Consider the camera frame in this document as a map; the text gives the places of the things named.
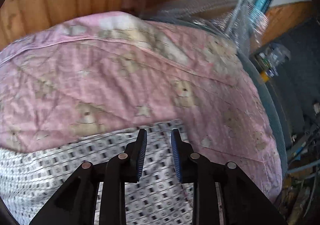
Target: ribbed blue pad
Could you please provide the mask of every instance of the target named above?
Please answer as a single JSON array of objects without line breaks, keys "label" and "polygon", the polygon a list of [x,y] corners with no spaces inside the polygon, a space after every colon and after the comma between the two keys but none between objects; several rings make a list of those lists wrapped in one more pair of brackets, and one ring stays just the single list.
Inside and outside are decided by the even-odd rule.
[{"label": "ribbed blue pad", "polygon": [[176,175],[179,182],[182,182],[179,153],[178,153],[176,139],[174,137],[173,131],[171,132],[171,147],[172,147],[172,156],[173,156],[174,168],[176,170]]},{"label": "ribbed blue pad", "polygon": [[147,131],[144,132],[144,138],[143,138],[141,150],[139,152],[139,158],[137,161],[138,180],[142,176],[143,163],[144,163],[144,157],[146,155],[146,149],[147,149]]}]

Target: patterned fabric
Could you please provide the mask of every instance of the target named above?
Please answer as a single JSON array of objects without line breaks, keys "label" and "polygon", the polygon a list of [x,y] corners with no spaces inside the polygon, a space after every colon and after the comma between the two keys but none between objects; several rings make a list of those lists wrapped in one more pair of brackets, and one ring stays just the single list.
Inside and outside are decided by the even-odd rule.
[{"label": "patterned fabric", "polygon": [[[136,140],[139,128],[147,130],[148,144],[139,183],[125,185],[127,224],[191,223],[193,186],[178,183],[170,145],[174,128],[180,130],[183,141],[188,141],[181,120],[86,137],[29,154],[1,148],[0,196],[21,225],[29,224],[82,162],[98,164],[122,153],[128,143]],[[100,183],[95,224],[99,223],[102,186]]]},{"label": "patterned fabric", "polygon": [[275,199],[276,142],[226,39],[112,12],[59,24],[0,53],[1,147],[28,153],[177,118],[196,151],[237,163]]}]

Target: transparent plastic wrap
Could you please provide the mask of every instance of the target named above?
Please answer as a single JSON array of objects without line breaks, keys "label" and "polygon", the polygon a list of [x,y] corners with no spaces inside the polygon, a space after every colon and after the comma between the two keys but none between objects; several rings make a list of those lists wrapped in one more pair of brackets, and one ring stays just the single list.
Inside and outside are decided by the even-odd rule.
[{"label": "transparent plastic wrap", "polygon": [[267,17],[247,0],[173,0],[145,12],[145,20],[197,27],[231,39],[249,56],[260,47]]}]

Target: pink fabric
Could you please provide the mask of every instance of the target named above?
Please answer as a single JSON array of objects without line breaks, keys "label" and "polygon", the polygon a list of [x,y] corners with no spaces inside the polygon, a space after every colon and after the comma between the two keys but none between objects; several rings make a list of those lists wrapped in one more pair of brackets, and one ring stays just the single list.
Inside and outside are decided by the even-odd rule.
[{"label": "pink fabric", "polygon": [[232,43],[204,31],[90,15],[0,53],[0,145],[21,152],[175,118],[195,151],[237,163],[270,200],[276,142]]}]

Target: round metal rivet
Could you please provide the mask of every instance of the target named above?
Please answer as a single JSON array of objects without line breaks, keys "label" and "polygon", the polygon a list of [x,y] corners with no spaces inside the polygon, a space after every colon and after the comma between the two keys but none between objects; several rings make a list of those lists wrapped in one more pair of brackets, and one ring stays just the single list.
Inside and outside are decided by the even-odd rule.
[{"label": "round metal rivet", "polygon": [[126,159],[128,155],[126,153],[121,153],[118,155],[119,159]]},{"label": "round metal rivet", "polygon": [[229,162],[229,163],[227,163],[227,167],[230,169],[235,169],[237,167],[237,165],[236,165],[236,163]]},{"label": "round metal rivet", "polygon": [[82,165],[81,165],[81,167],[82,167],[83,169],[88,169],[90,166],[91,166],[91,163],[90,163],[90,162],[84,162],[84,163],[82,163]]},{"label": "round metal rivet", "polygon": [[192,154],[190,155],[190,157],[191,157],[192,159],[198,159],[198,158],[200,157],[200,155],[199,155],[198,153],[192,153]]}]

